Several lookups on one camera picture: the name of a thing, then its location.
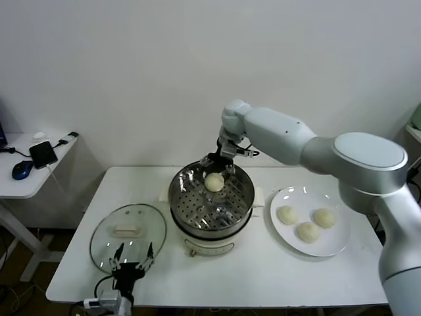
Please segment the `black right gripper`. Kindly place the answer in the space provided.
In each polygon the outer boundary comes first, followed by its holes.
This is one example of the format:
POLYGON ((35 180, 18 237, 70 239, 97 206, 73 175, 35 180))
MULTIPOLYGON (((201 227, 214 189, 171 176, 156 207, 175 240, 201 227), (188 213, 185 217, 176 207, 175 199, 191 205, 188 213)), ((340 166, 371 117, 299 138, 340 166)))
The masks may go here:
POLYGON ((208 176, 210 173, 223 172, 224 180, 235 176, 235 165, 233 159, 220 155, 219 152, 209 153, 199 162, 199 173, 202 176, 208 176))

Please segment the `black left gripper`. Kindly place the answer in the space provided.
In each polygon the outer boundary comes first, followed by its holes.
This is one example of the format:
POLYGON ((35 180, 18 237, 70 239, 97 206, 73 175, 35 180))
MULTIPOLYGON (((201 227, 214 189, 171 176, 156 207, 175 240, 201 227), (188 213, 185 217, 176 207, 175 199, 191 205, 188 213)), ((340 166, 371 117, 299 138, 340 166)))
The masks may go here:
POLYGON ((145 276, 145 269, 149 269, 155 262, 153 243, 149 243, 146 258, 141 263, 122 263, 121 257, 124 243, 116 249, 114 255, 109 258, 109 265, 114 279, 113 288, 121 292, 132 292, 135 283, 145 276))

